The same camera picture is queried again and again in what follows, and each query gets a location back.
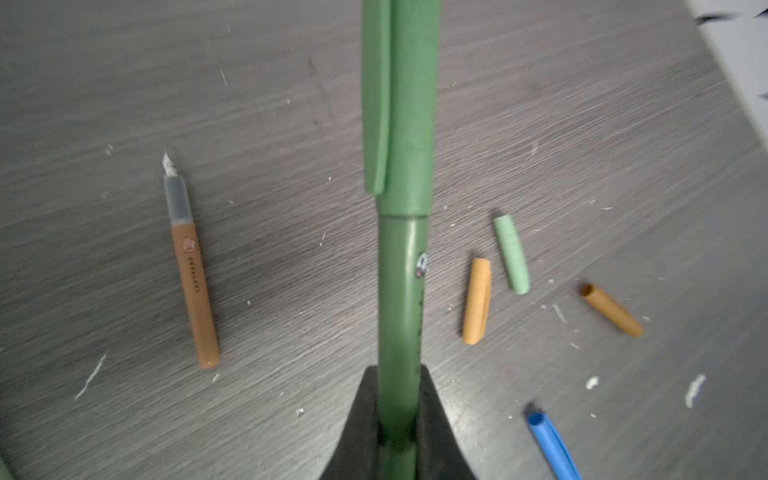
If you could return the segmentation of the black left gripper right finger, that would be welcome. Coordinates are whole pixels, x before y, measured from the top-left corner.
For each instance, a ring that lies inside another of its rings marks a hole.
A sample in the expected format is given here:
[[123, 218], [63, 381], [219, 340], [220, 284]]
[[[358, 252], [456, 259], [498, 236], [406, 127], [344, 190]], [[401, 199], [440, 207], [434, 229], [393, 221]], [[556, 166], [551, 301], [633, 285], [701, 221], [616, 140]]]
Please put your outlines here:
[[417, 479], [476, 479], [458, 445], [425, 365], [421, 366], [419, 408], [415, 425]]

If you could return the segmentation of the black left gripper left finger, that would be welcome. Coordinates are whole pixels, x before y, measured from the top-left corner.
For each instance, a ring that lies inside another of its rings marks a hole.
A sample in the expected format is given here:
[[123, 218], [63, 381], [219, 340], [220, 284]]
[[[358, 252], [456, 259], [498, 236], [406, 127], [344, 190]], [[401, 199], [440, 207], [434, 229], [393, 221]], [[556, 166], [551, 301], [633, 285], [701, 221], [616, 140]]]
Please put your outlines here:
[[380, 421], [377, 412], [378, 368], [365, 369], [338, 444], [321, 480], [377, 478]]

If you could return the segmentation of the blue pen cap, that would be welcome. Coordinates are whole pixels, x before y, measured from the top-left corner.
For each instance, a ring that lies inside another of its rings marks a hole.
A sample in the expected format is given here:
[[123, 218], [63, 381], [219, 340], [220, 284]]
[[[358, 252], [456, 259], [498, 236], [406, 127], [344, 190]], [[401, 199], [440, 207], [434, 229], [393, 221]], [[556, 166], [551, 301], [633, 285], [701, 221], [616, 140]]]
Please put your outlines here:
[[581, 480], [571, 454], [550, 418], [541, 411], [527, 417], [528, 426], [558, 480]]

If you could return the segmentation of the dark green pen cap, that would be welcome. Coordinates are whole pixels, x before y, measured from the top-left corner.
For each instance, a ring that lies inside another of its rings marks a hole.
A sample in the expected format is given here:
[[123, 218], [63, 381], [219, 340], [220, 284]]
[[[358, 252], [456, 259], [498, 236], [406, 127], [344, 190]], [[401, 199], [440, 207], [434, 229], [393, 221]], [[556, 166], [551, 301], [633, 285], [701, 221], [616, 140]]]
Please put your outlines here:
[[362, 3], [364, 183], [381, 215], [430, 212], [440, 15], [439, 1]]

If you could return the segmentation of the dark green pen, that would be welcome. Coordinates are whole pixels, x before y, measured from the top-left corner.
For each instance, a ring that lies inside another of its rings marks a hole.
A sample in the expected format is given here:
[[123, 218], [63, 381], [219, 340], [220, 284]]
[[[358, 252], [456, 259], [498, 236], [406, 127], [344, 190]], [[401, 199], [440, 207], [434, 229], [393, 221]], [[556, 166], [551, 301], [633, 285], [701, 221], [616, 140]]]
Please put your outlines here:
[[379, 479], [416, 476], [415, 429], [420, 402], [427, 229], [425, 217], [379, 217]]

